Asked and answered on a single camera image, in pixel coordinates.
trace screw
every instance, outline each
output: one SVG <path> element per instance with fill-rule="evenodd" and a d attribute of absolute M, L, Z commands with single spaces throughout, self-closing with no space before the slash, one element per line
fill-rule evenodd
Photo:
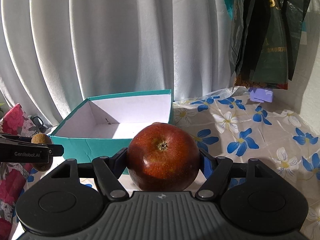
<path fill-rule="evenodd" d="M 110 196 L 114 198 L 121 198 L 125 196 L 125 192 L 122 189 L 116 189 L 110 192 Z"/>
<path fill-rule="evenodd" d="M 198 195 L 203 198 L 212 197 L 214 194 L 211 190 L 203 189 L 198 192 Z"/>

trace blue flower print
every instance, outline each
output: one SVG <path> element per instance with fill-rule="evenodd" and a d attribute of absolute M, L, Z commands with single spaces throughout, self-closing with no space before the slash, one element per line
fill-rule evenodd
<path fill-rule="evenodd" d="M 293 136 L 293 139 L 300 145 L 305 145 L 306 142 L 311 144 L 316 144 L 318 142 L 318 137 L 313 137 L 310 133 L 304 134 L 299 128 L 296 128 L 296 133 L 298 136 Z"/>
<path fill-rule="evenodd" d="M 236 142 L 231 142 L 228 144 L 227 152 L 233 153 L 236 149 L 238 149 L 236 155 L 242 156 L 247 150 L 247 145 L 250 149 L 259 149 L 259 145 L 257 145 L 251 137 L 248 137 L 250 133 L 252 133 L 251 128 L 248 128 L 244 132 L 240 132 L 239 139 L 237 139 Z"/>
<path fill-rule="evenodd" d="M 38 171 L 35 169 L 35 168 L 32 168 L 32 170 L 30 171 L 30 175 L 27 179 L 28 182 L 33 182 L 34 181 L 34 177 L 33 177 L 33 174 L 36 174 Z"/>
<path fill-rule="evenodd" d="M 261 106 L 258 106 L 258 107 L 255 109 L 255 111 L 256 111 L 257 113 L 254 114 L 254 115 L 253 115 L 253 118 L 252 118 L 255 122 L 261 122 L 261 120 L 263 120 L 263 122 L 264 122 L 265 124 L 267 124 L 267 125 L 272 125 L 272 123 L 269 122 L 269 121 L 266 119 L 266 117 L 267 117 L 267 115 L 268 115 L 268 113 L 267 113 L 266 110 L 262 109 Z"/>
<path fill-rule="evenodd" d="M 234 186 L 241 185 L 241 184 L 243 184 L 244 182 L 245 182 L 245 178 L 240 178 L 240 179 L 239 179 L 239 178 L 238 178 L 238 179 L 236 179 L 236 178 L 231 178 L 228 189 L 231 189 L 231 188 L 234 187 Z"/>
<path fill-rule="evenodd" d="M 229 105 L 229 107 L 232 109 L 234 106 L 238 106 L 240 109 L 245 110 L 244 105 L 242 104 L 242 100 L 235 100 L 234 98 L 226 98 L 223 100 L 218 100 L 219 103 L 223 105 Z"/>
<path fill-rule="evenodd" d="M 21 190 L 20 195 L 18 197 L 18 199 L 21 197 L 21 195 L 24 193 L 24 189 Z M 12 217 L 14 218 L 16 216 L 16 209 L 14 208 L 13 213 L 12 213 Z"/>
<path fill-rule="evenodd" d="M 219 141 L 219 137 L 215 137 L 215 136 L 206 137 L 209 134 L 211 134 L 211 130 L 204 129 L 204 130 L 199 131 L 196 137 L 193 137 L 197 143 L 198 148 L 202 148 L 206 152 L 209 152 L 207 144 L 211 145 L 211 144 L 214 144 L 217 141 Z"/>
<path fill-rule="evenodd" d="M 209 105 L 211 105 L 215 99 L 220 98 L 220 96 L 217 97 L 209 97 L 206 100 L 199 100 L 199 101 L 195 101 L 190 103 L 191 105 L 195 105 L 195 104 L 201 104 L 198 106 L 198 112 L 201 112 L 203 110 L 207 110 L 209 109 Z"/>
<path fill-rule="evenodd" d="M 302 157 L 302 164 L 307 171 L 313 172 L 316 174 L 317 179 L 320 180 L 320 160 L 319 155 L 314 153 L 311 157 L 311 163 L 309 163 L 304 157 Z"/>

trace dark plastic bag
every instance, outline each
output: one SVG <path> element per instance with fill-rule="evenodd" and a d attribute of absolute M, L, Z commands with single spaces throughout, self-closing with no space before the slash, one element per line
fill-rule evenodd
<path fill-rule="evenodd" d="M 245 30 L 250 22 L 253 5 L 254 1 L 251 0 L 234 0 L 229 46 L 231 73 L 236 70 L 239 53 L 243 46 Z"/>
<path fill-rule="evenodd" d="M 249 80 L 275 84 L 288 83 L 288 56 L 284 22 L 278 0 L 270 1 L 270 22 L 255 71 Z"/>
<path fill-rule="evenodd" d="M 303 22 L 304 1 L 284 0 L 282 13 L 285 22 L 288 54 L 288 79 L 292 80 L 297 62 L 301 29 Z"/>
<path fill-rule="evenodd" d="M 269 21 L 269 0 L 255 0 L 251 21 L 248 26 L 246 45 L 243 49 L 243 57 L 240 59 L 238 71 L 236 71 L 237 76 L 241 74 L 242 80 L 249 80 L 250 72 L 255 69 L 258 63 Z"/>

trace white wall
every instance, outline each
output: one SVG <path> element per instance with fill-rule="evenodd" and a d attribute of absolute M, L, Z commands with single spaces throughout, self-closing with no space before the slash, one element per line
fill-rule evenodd
<path fill-rule="evenodd" d="M 300 45 L 289 89 L 274 90 L 274 95 L 320 134 L 320 0 L 311 0 L 306 27 L 307 45 Z"/>

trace box rim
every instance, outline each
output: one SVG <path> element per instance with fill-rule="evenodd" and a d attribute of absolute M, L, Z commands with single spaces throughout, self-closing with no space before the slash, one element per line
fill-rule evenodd
<path fill-rule="evenodd" d="M 65 122 L 70 119 L 75 112 L 82 107 L 86 102 L 88 101 L 95 101 L 95 100 L 101 100 L 101 99 L 109 99 L 109 98 L 121 98 L 121 97 L 132 97 L 132 96 L 152 96 L 152 95 L 171 95 L 171 107 L 170 112 L 168 116 L 168 122 L 170 123 L 170 119 L 172 117 L 172 90 L 171 89 L 165 89 L 165 90 L 147 90 L 147 91 L 136 91 L 136 92 L 126 92 L 126 93 L 117 93 L 117 94 L 109 94 L 109 95 L 102 95 L 102 96 L 95 96 L 95 97 L 88 97 L 84 101 L 82 101 L 73 111 L 71 111 L 68 116 L 62 120 L 62 122 L 57 126 L 57 128 L 51 133 L 50 137 L 56 137 L 56 138 L 67 138 L 67 139 L 95 139 L 95 140 L 128 140 L 133 138 L 73 138 L 73 137 L 61 137 L 56 136 L 55 134 L 61 129 L 61 127 L 65 124 Z"/>

